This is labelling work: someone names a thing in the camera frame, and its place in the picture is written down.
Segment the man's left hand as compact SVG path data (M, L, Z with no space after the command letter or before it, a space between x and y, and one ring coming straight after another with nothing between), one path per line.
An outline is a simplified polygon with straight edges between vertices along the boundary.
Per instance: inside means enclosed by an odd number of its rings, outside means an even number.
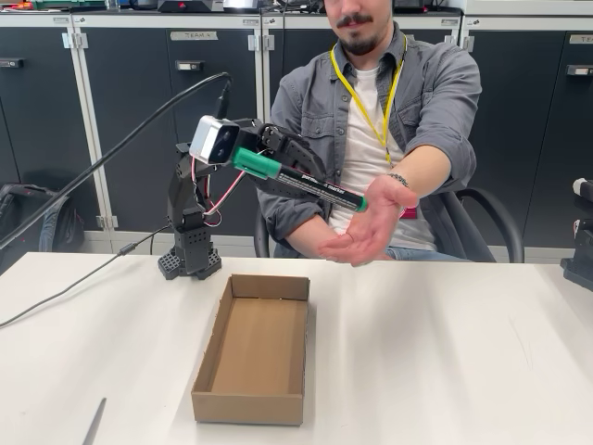
M355 213L347 230L321 243L320 255L329 261L358 266L385 255L400 213L418 204L413 182L399 173L388 173L375 179L364 198L367 208Z

